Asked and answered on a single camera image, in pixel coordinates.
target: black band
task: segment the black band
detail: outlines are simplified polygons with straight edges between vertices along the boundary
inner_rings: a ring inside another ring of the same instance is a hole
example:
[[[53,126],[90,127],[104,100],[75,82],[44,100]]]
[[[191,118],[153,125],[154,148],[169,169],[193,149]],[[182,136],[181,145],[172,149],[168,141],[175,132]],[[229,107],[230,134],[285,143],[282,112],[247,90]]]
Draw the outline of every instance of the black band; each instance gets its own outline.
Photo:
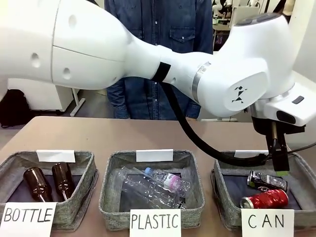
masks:
[[[152,80],[156,82],[163,82],[170,70],[170,67],[170,64],[160,62],[157,72],[153,76]]]

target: white paper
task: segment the white paper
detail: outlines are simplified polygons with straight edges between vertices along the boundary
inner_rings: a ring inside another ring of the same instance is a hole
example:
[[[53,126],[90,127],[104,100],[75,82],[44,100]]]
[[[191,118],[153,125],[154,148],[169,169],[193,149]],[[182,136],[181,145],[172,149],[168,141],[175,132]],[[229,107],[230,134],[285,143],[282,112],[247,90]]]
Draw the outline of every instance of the white paper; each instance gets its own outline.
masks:
[[[155,161],[173,161],[173,149],[136,151],[136,162]]]
[[[37,150],[39,162],[76,163],[74,150]]]
[[[130,237],[180,237],[180,209],[131,210]]]
[[[259,154],[269,154],[268,150],[236,150],[234,157],[236,158],[248,158],[254,157]]]
[[[8,202],[1,237],[50,237],[56,202]]]
[[[242,237],[293,237],[294,210],[241,209]]]

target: black bag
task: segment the black bag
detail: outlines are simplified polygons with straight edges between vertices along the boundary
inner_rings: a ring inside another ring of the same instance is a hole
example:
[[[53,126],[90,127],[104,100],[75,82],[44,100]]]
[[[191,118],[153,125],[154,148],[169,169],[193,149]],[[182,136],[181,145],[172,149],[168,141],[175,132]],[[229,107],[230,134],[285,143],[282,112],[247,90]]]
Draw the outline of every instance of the black bag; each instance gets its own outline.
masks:
[[[27,124],[34,114],[20,90],[8,90],[0,101],[0,123],[1,127],[11,127]]]

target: shirt pocket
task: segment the shirt pocket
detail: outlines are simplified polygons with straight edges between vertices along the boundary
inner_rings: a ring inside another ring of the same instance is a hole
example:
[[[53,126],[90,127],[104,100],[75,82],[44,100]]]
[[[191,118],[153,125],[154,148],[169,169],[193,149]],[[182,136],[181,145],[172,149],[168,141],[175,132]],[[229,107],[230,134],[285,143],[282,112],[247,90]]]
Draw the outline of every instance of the shirt pocket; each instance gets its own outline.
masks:
[[[178,53],[189,53],[193,51],[195,28],[171,27],[170,48]]]
[[[143,32],[142,29],[128,29],[134,36],[139,38],[140,40],[143,39]]]

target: bottle cap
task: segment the bottle cap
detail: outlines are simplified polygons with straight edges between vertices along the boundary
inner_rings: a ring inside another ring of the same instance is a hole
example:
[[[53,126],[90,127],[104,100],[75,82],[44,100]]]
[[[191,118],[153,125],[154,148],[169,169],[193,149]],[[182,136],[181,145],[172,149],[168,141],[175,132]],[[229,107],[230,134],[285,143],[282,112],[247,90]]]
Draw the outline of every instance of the bottle cap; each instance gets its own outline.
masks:
[[[152,171],[152,169],[151,169],[151,168],[149,168],[149,167],[147,167],[147,168],[145,169],[145,174],[150,174],[150,173],[151,173],[151,171]]]

